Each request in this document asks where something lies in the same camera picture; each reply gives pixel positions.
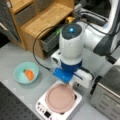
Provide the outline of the blue and white gripper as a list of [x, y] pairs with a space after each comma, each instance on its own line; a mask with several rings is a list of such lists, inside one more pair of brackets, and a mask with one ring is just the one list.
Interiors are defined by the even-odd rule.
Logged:
[[78, 83], [85, 88], [88, 88], [93, 80], [93, 76], [82, 69], [71, 73], [61, 68], [56, 68], [53, 72], [53, 75], [59, 78], [64, 83], [70, 84], [71, 86], [73, 86], [75, 83]]

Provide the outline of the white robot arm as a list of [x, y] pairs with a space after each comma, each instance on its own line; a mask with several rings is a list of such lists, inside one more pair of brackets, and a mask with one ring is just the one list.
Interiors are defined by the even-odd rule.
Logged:
[[59, 36], [59, 49], [51, 56], [55, 64], [53, 74], [64, 83], [78, 83], [88, 88], [93, 80], [90, 72], [82, 67], [83, 49], [99, 56], [112, 53], [120, 36], [120, 0], [109, 0], [111, 10], [108, 22], [99, 26], [81, 20], [64, 25]]

